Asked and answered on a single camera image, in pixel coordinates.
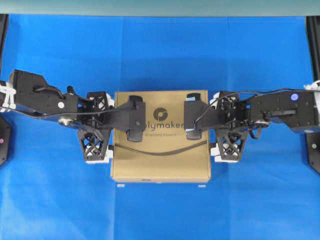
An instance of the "black curved strap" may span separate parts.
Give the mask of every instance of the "black curved strap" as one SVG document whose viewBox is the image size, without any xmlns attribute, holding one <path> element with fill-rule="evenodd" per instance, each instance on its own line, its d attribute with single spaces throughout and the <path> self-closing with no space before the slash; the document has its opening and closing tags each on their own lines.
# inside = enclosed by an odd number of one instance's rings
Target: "black curved strap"
<svg viewBox="0 0 320 240">
<path fill-rule="evenodd" d="M 49 86 L 49 85 L 48 86 L 40 86 L 40 87 L 35 88 L 33 91 L 34 92 L 41 92 L 41 91 L 45 91 L 45 90 L 55 92 L 59 95 L 59 97 L 61 99 L 63 99 L 63 100 L 66 99 L 66 97 L 64 97 L 62 92 L 58 88 L 56 88 L 55 86 Z"/>
<path fill-rule="evenodd" d="M 149 151 L 140 151 L 140 150 L 137 150 L 137 149 L 134 149 L 134 148 L 131 148 L 131 147 L 127 147 L 127 146 L 123 146 L 121 144 L 115 144 L 116 147 L 119 147 L 119 148 L 122 148 L 122 149 L 126 149 L 126 150 L 129 150 L 131 152 L 135 152 L 135 153 L 140 153 L 140 154 L 146 154 L 146 155 L 152 155 L 152 156 L 170 156 L 170 155 L 175 155 L 175 154 L 180 154 L 180 153 L 183 153 L 185 151 L 188 151 L 190 149 L 194 149 L 194 148 L 197 148 L 201 145 L 204 145 L 204 144 L 207 144 L 207 141 L 201 141 L 201 142 L 198 142 L 196 144 L 193 144 L 193 145 L 190 145 L 190 146 L 187 146 L 187 147 L 183 147 L 183 148 L 180 148 L 180 149 L 176 149 L 176 150 L 172 150 L 172 151 L 165 151 L 165 152 L 149 152 Z"/>
<path fill-rule="evenodd" d="M 260 136 L 261 136 L 261 128 L 259 127 L 258 129 L 258 132 L 256 133 L 256 135 L 254 134 L 254 132 L 252 130 L 249 130 L 249 134 L 250 134 L 250 137 L 253 138 L 253 139 L 259 139 Z"/>
</svg>

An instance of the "white bracket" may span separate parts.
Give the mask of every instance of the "white bracket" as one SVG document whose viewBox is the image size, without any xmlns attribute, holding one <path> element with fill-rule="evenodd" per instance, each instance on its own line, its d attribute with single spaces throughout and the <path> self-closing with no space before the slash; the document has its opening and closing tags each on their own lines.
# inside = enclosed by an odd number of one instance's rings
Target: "white bracket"
<svg viewBox="0 0 320 240">
<path fill-rule="evenodd" d="M 220 96 L 220 92 L 217 92 L 215 95 L 213 95 L 213 99 L 211 99 L 210 102 L 209 102 L 210 106 L 211 106 L 211 104 L 212 104 L 215 100 L 217 100 L 217 99 L 219 98 L 219 96 Z M 212 105 L 212 107 L 214 107 L 215 109 L 217 109 L 217 104 L 218 104 L 218 101 L 216 101 L 216 102 Z"/>
<path fill-rule="evenodd" d="M 196 100 L 196 98 L 193 96 L 193 97 L 187 97 L 186 99 L 185 99 L 185 101 L 186 102 L 191 102 L 191 101 L 195 101 Z M 191 132 L 191 131 L 193 131 L 193 130 L 195 130 L 194 128 L 187 128 L 185 131 L 186 132 Z"/>
<path fill-rule="evenodd" d="M 106 99 L 108 101 L 109 108 L 110 107 L 114 108 L 115 107 L 115 100 L 113 100 L 108 93 L 106 93 Z"/>
<path fill-rule="evenodd" d="M 0 85 L 0 93 L 5 94 L 4 101 L 2 107 L 16 109 L 15 104 L 15 94 L 16 90 L 10 82 L 6 82 L 5 86 Z M 0 113 L 9 112 L 9 109 L 2 108 L 0 109 Z"/>
<path fill-rule="evenodd" d="M 320 84 L 320 80 L 317 80 L 317 81 L 313 82 L 312 84 L 304 85 L 304 89 L 306 89 L 306 90 L 319 90 L 320 91 L 320 86 L 318 84 Z M 316 108 L 318 110 L 318 113 L 320 114 L 320 92 L 314 93 L 314 99 L 315 99 Z"/>
</svg>

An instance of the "gray wall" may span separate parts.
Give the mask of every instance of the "gray wall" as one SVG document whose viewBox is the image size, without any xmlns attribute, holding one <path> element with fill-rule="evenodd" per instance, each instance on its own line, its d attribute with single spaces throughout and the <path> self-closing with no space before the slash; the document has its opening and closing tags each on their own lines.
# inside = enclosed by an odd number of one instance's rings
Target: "gray wall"
<svg viewBox="0 0 320 240">
<path fill-rule="evenodd" d="M 320 0 L 0 0 L 8 14 L 90 16 L 312 16 Z"/>
</svg>

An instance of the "polymaker logo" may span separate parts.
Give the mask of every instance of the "polymaker logo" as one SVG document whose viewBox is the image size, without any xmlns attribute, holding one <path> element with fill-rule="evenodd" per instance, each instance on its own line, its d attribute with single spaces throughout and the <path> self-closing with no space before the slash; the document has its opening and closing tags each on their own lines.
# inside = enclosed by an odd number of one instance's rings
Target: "polymaker logo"
<svg viewBox="0 0 320 240">
<path fill-rule="evenodd" d="M 153 117 L 155 120 L 164 121 L 168 117 L 168 112 L 163 107 L 158 107 L 156 110 L 154 110 Z"/>
</svg>

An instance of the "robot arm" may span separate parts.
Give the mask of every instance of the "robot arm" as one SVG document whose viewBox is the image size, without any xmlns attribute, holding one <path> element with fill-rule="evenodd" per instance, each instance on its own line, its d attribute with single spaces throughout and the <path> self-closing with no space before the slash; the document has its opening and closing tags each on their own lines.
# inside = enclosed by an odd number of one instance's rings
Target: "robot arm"
<svg viewBox="0 0 320 240">
<path fill-rule="evenodd" d="M 67 93 L 62 93 L 48 85 L 43 76 L 20 70 L 0 85 L 2 112 L 12 110 L 76 129 L 84 160 L 89 164 L 108 162 L 112 157 L 108 142 L 113 128 L 126 132 L 128 141 L 142 141 L 146 104 L 140 96 L 132 95 L 114 108 L 114 101 L 104 91 L 80 97 L 68 86 Z"/>
<path fill-rule="evenodd" d="M 215 162 L 236 163 L 241 159 L 248 135 L 258 139 L 262 129 L 272 122 L 284 123 L 297 134 L 320 132 L 318 85 L 306 88 L 309 90 L 284 88 L 243 100 L 237 92 L 221 91 L 210 104 L 201 101 L 199 93 L 189 94 L 184 102 L 187 138 L 198 140 L 203 131 L 214 129 L 216 143 L 210 153 Z"/>
</svg>

